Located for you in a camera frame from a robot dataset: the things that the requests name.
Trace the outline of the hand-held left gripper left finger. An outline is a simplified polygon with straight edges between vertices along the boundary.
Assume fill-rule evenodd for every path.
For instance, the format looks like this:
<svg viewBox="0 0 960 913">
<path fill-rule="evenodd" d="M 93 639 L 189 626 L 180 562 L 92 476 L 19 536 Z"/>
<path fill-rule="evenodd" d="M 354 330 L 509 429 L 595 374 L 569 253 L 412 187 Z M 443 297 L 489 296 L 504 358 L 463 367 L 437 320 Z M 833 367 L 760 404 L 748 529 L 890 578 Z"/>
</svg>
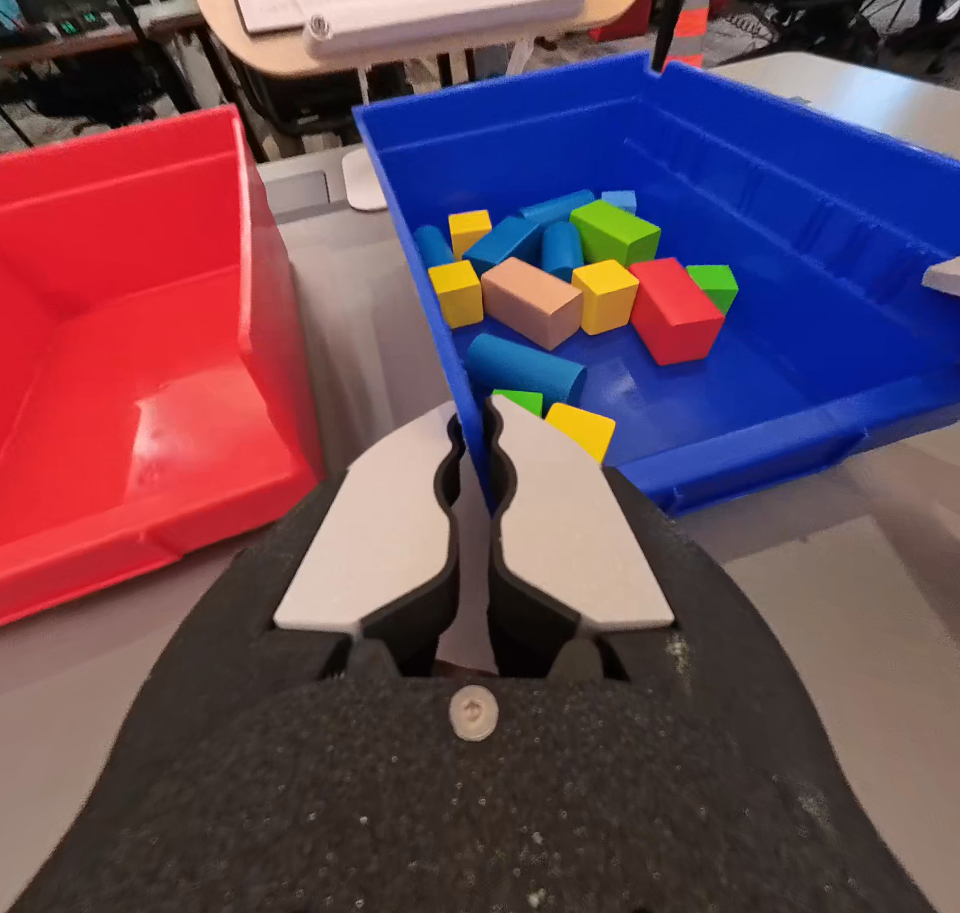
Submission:
<svg viewBox="0 0 960 913">
<path fill-rule="evenodd" d="M 459 602 L 463 435 L 451 400 L 361 454 L 273 614 L 282 630 L 438 637 Z"/>
</svg>

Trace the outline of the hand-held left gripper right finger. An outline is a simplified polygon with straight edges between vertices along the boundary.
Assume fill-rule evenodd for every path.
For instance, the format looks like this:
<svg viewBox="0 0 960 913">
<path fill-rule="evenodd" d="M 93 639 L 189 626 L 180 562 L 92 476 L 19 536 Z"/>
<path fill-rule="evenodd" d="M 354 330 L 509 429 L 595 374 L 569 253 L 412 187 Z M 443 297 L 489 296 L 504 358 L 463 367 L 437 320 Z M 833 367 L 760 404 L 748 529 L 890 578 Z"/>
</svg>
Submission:
<svg viewBox="0 0 960 913">
<path fill-rule="evenodd" d="M 510 400 L 487 400 L 490 587 L 520 637 L 661 629 L 675 619 L 602 464 Z"/>
</svg>

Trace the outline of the blue plastic bin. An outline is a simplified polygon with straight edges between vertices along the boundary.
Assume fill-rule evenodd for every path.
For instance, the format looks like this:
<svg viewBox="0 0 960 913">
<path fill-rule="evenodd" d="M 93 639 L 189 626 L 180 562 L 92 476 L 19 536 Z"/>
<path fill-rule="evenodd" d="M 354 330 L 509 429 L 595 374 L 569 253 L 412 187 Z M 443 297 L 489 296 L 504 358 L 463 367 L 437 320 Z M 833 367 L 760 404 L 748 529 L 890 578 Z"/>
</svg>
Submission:
<svg viewBox="0 0 960 913">
<path fill-rule="evenodd" d="M 356 107 L 489 509 L 483 399 L 415 241 L 580 189 L 634 190 L 658 255 L 730 266 L 729 320 L 699 364 L 661 367 L 630 326 L 580 332 L 576 404 L 612 418 L 606 464 L 678 516 L 958 421 L 958 162 L 647 53 Z"/>
</svg>

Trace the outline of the natural wooden block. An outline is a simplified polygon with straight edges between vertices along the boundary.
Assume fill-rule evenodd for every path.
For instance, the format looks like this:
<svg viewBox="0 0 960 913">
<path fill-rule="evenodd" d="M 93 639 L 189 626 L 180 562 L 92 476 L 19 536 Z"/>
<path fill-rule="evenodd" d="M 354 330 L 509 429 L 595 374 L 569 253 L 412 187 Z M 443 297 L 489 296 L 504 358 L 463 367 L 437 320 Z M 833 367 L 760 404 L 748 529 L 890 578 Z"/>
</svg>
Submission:
<svg viewBox="0 0 960 913">
<path fill-rule="evenodd" d="M 581 330 L 582 291 L 549 272 L 510 257 L 479 282 L 486 316 L 547 352 Z"/>
</svg>

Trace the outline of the red wooden block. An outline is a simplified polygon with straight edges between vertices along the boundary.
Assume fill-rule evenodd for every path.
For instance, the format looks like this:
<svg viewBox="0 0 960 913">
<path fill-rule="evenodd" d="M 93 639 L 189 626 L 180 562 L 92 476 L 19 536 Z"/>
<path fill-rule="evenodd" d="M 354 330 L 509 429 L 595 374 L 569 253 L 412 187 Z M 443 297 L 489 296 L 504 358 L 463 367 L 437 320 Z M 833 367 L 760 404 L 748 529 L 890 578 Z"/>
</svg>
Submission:
<svg viewBox="0 0 960 913">
<path fill-rule="evenodd" d="M 668 367 L 705 359 L 726 316 L 674 257 L 639 261 L 630 324 L 654 362 Z"/>
</svg>

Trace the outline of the red plastic bin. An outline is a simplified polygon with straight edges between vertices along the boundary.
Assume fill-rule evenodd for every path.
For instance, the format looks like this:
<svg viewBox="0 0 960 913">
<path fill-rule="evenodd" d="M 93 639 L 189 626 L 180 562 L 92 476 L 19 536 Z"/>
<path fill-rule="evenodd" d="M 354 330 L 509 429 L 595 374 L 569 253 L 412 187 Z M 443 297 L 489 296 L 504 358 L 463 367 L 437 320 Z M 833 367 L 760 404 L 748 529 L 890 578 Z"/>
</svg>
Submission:
<svg viewBox="0 0 960 913">
<path fill-rule="evenodd" d="M 1 161 L 1 623 L 283 517 L 324 478 L 237 110 Z"/>
</svg>

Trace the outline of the long green wooden block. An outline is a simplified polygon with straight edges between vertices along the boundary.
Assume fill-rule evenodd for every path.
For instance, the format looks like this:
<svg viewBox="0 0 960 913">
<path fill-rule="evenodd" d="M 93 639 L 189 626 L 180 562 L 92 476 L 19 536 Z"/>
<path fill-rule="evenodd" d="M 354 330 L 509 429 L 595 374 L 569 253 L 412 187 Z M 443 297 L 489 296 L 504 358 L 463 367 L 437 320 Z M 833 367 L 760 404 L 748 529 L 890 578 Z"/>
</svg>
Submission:
<svg viewBox="0 0 960 913">
<path fill-rule="evenodd" d="M 614 260 L 628 268 L 656 259 L 662 230 L 605 200 L 594 200 L 572 210 L 587 264 Z"/>
</svg>

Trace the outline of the orange striped bar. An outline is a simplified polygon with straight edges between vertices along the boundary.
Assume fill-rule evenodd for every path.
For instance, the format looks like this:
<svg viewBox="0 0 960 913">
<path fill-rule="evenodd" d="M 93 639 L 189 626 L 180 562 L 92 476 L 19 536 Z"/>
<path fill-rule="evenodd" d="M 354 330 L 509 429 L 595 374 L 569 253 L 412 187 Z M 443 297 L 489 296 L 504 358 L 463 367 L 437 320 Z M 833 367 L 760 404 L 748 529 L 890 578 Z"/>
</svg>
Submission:
<svg viewBox="0 0 960 913">
<path fill-rule="evenodd" d="M 666 67 L 672 64 L 703 66 L 710 7 L 711 0 L 682 0 L 666 54 Z"/>
</svg>

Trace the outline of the black keyboard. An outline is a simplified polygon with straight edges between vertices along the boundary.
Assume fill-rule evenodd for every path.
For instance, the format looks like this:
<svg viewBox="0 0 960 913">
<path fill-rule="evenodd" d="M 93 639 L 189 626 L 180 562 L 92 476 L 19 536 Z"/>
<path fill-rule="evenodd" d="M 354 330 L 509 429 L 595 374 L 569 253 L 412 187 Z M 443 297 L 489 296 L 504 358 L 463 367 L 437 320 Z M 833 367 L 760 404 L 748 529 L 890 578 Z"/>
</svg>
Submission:
<svg viewBox="0 0 960 913">
<path fill-rule="evenodd" d="M 62 41 L 102 37 L 124 30 L 112 12 L 92 7 L 84 1 L 53 3 L 44 7 L 43 12 L 46 25 Z"/>
</svg>

